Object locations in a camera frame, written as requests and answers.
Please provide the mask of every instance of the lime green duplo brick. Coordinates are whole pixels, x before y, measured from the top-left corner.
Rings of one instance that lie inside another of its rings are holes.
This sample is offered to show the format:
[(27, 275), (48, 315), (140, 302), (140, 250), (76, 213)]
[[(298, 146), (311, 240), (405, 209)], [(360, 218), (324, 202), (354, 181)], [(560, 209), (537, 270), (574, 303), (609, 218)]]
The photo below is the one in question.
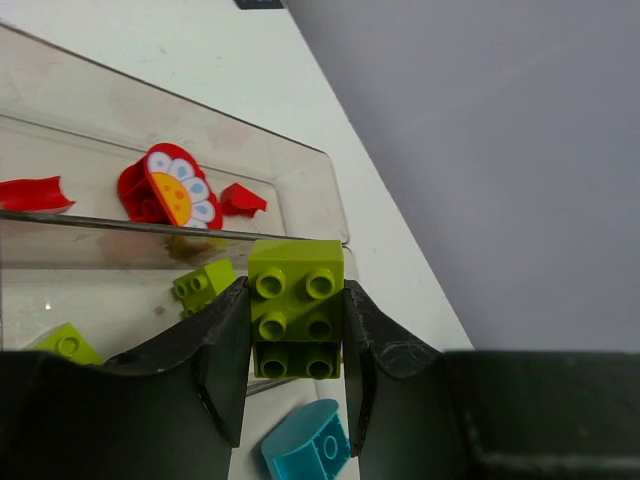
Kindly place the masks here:
[(73, 325), (65, 323), (36, 340), (26, 350), (42, 350), (65, 357), (80, 365), (101, 365), (102, 358)]
[(258, 240), (249, 285), (256, 376), (339, 378), (342, 244)]
[(205, 265), (173, 281), (173, 292), (182, 302), (183, 316), (199, 312), (236, 279), (231, 260)]

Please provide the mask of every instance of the turquoise curved brick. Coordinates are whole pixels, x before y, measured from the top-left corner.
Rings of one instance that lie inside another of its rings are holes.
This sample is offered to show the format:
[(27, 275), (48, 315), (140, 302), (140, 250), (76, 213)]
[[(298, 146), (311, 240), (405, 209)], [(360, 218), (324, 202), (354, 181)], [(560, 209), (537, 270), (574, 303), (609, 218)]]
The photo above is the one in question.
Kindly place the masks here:
[(351, 458), (338, 402), (317, 400), (295, 410), (261, 450), (274, 480), (333, 480)]
[(249, 285), (256, 377), (339, 378), (342, 244), (258, 240)]
[(228, 258), (205, 265), (173, 281), (173, 292), (184, 307), (183, 317), (199, 312), (236, 279)]

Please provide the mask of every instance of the white table surface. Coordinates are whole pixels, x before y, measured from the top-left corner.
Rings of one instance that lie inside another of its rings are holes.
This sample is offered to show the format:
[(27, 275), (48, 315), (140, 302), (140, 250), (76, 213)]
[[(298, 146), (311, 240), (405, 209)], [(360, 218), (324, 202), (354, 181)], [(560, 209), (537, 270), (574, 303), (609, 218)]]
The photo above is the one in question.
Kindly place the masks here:
[[(349, 246), (363, 287), (385, 313), (430, 345), (470, 348), (286, 10), (241, 11), (232, 0), (24, 0), (0, 3), (0, 18), (99, 63), (327, 152), (334, 162), (351, 233)], [(300, 398), (306, 399), (308, 384), (296, 383), (300, 386), (291, 388), (302, 389)], [(336, 393), (339, 382), (317, 389), (320, 396), (344, 395)], [(291, 394), (282, 390), (278, 395), (284, 393)], [(247, 411), (252, 403), (265, 401), (262, 398), (248, 401)], [(285, 414), (274, 414), (271, 425)], [(248, 420), (245, 431), (253, 426)], [(232, 478), (251, 477), (251, 472), (238, 470), (246, 463), (240, 461), (245, 455), (254, 454), (234, 454)], [(357, 469), (350, 468), (341, 478), (356, 476)]]

